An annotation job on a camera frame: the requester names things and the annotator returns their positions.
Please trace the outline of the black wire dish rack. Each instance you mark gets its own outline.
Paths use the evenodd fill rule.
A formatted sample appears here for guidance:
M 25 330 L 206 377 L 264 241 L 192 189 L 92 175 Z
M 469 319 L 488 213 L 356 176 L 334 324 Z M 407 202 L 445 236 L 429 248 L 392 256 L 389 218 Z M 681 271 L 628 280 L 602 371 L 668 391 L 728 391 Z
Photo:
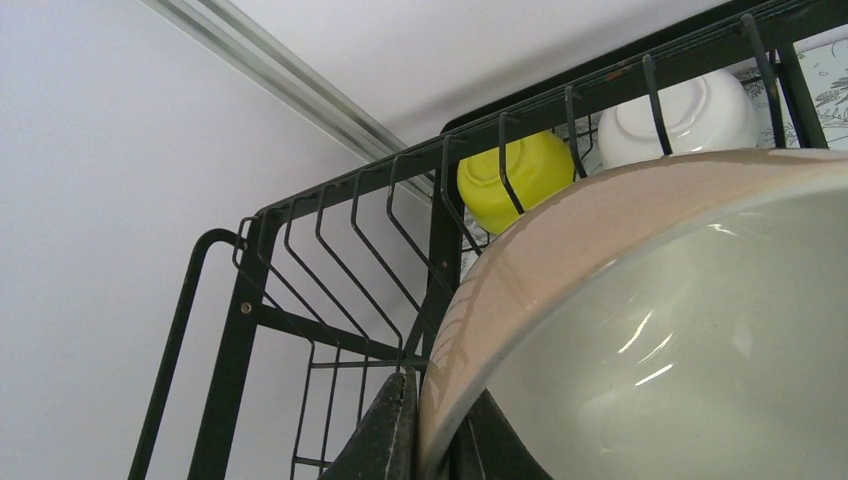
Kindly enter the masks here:
M 795 43 L 842 28 L 843 1 L 728 1 L 676 22 L 643 38 L 587 60 L 450 122 L 439 135 L 381 160 L 310 187 L 259 209 L 236 230 L 215 228 L 196 241 L 182 283 L 140 438 L 130 467 L 133 479 L 147 477 L 170 388 L 184 342 L 192 306 L 209 249 L 219 243 L 231 250 L 237 276 L 188 475 L 192 479 L 225 476 L 243 397 L 255 335 L 265 327 L 325 345 L 352 359 L 327 363 L 338 373 L 424 371 L 436 329 L 459 285 L 460 266 L 468 253 L 481 253 L 466 224 L 468 209 L 457 186 L 459 160 L 505 147 L 563 125 L 575 176 L 585 178 L 586 157 L 599 150 L 598 129 L 591 118 L 618 100 L 650 97 L 664 152 L 670 142 L 658 92 L 690 80 L 713 67 L 754 60 L 765 86 L 774 141 L 795 139 L 802 147 L 823 147 L 827 140 L 797 57 Z M 352 320 L 348 329 L 327 323 L 313 308 L 304 315 L 280 306 L 268 293 L 270 278 L 279 278 L 272 253 L 288 242 L 297 220 L 322 220 L 337 205 L 359 213 L 360 201 L 375 191 L 386 194 L 386 218 L 426 268 L 426 293 L 412 299 L 416 316 L 406 330 L 396 330 L 393 344 L 376 340 Z

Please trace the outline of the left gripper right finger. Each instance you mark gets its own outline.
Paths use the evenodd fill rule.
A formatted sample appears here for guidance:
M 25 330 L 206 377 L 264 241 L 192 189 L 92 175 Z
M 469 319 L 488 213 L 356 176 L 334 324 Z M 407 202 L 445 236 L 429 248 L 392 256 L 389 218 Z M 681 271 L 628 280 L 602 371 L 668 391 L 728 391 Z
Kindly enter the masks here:
M 533 458 L 488 390 L 457 431 L 458 479 L 551 479 Z

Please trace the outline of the yellow-green bowl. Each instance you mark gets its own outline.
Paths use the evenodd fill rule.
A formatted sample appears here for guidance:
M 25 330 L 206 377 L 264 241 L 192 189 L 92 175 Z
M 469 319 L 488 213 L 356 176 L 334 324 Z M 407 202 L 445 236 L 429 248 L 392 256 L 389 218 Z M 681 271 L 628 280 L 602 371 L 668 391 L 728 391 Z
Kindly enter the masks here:
M 506 174 L 524 211 L 530 211 L 571 185 L 575 166 L 566 143 L 543 131 L 505 147 Z M 500 178 L 497 148 L 459 162 L 460 196 L 477 224 L 492 234 L 509 228 L 519 213 Z

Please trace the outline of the white bowl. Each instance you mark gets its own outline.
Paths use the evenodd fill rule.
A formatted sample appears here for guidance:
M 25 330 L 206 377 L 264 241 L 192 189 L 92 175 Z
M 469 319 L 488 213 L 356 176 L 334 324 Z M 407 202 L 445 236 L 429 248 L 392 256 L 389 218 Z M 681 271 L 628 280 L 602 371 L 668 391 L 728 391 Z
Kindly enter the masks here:
M 673 154 L 758 146 L 760 122 L 744 87 L 731 73 L 716 70 L 658 92 Z M 598 123 L 604 169 L 663 156 L 650 97 L 608 108 Z

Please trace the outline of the beige bowl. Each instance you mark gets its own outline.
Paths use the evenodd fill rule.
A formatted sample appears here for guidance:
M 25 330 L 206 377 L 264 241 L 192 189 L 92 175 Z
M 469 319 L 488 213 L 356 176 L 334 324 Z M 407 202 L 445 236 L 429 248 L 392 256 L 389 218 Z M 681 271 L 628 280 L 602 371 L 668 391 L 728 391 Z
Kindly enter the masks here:
M 554 478 L 845 478 L 846 153 L 673 155 L 528 212 L 444 314 L 419 478 L 483 394 Z

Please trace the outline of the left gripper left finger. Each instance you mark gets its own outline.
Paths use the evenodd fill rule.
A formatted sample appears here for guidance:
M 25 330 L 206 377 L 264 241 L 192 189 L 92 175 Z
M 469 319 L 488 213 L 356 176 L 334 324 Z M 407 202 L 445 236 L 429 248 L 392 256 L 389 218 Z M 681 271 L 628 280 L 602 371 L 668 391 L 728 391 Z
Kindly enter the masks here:
M 325 479 L 410 479 L 417 428 L 413 370 L 389 375 Z

